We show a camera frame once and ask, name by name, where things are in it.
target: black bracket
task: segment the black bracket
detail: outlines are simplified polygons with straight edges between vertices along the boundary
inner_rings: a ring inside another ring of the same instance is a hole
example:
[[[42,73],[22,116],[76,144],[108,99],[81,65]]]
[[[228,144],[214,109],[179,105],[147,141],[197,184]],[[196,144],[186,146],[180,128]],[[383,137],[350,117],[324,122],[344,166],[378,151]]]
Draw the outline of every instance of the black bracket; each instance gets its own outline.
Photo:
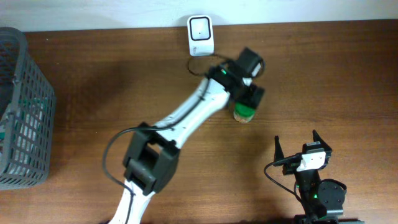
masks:
[[[139,127],[149,126],[142,123]],[[148,144],[158,144],[161,152],[156,152]],[[144,195],[152,191],[159,193],[173,177],[179,155],[180,149],[175,147],[175,141],[164,139],[156,131],[138,130],[123,159],[124,177],[138,185]]]
[[[323,219],[323,220],[309,220],[305,215],[295,215],[293,224],[365,224],[364,221],[360,220],[337,220],[335,218]]]
[[[294,174],[300,192],[300,202],[305,215],[295,217],[296,224],[338,224],[338,216],[343,214],[343,203],[347,187],[337,180],[321,180],[318,171],[328,165],[331,147],[313,130],[313,142],[303,145],[301,153],[284,157],[279,137],[275,137],[274,166],[283,166],[283,174]],[[326,153],[325,164],[318,169],[297,172],[303,154],[318,151]]]
[[[259,63],[265,66],[263,59],[258,54],[245,48],[236,61],[227,60],[221,65],[210,68],[206,76],[223,85],[225,91],[231,94],[234,101],[257,109],[265,89],[254,84],[247,86],[243,83],[243,78],[252,78],[251,72]]]

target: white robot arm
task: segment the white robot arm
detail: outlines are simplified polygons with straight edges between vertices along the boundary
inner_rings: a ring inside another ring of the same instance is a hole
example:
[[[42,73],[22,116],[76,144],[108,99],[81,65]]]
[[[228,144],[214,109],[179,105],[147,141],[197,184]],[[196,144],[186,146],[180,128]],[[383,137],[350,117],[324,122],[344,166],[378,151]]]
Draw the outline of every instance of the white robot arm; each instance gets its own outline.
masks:
[[[211,68],[196,91],[173,113],[153,127],[143,123],[137,128],[123,161],[126,167],[124,184],[134,192],[134,200],[130,206],[131,193],[124,189],[109,224],[140,223],[152,196],[174,175],[183,144],[213,113],[230,100],[257,108],[264,89],[251,81],[264,66],[262,58],[245,49],[237,61],[230,60]],[[149,146],[153,144],[161,148],[160,153]]]

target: white wall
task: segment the white wall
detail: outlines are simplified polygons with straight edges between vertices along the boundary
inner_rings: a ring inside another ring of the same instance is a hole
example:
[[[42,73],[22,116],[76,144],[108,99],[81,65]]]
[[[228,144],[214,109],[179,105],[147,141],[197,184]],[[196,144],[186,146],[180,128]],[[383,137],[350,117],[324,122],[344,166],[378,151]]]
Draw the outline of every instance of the white wall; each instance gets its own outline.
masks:
[[[398,0],[0,0],[0,26],[23,31],[397,19]]]

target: plastic basket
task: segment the plastic basket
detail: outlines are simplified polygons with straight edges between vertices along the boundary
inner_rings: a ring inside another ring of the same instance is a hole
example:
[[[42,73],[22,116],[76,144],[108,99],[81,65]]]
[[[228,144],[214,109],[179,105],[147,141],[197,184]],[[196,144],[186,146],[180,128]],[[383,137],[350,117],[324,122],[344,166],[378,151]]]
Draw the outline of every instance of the plastic basket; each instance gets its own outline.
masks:
[[[0,28],[0,190],[44,182],[55,94],[27,51],[22,32]]]

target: white device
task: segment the white device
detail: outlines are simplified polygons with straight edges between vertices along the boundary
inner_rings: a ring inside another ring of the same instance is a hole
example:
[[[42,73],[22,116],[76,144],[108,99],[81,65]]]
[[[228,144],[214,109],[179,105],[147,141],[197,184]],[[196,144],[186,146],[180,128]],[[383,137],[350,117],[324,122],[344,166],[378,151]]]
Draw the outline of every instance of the white device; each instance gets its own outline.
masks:
[[[308,146],[320,145],[320,144],[321,142],[319,141],[307,143]],[[322,150],[319,152],[302,154],[301,157],[302,160],[300,165],[296,169],[297,172],[321,168],[321,166],[325,164],[326,152]]]
[[[187,27],[190,54],[194,57],[213,54],[214,35],[210,16],[191,16]]]

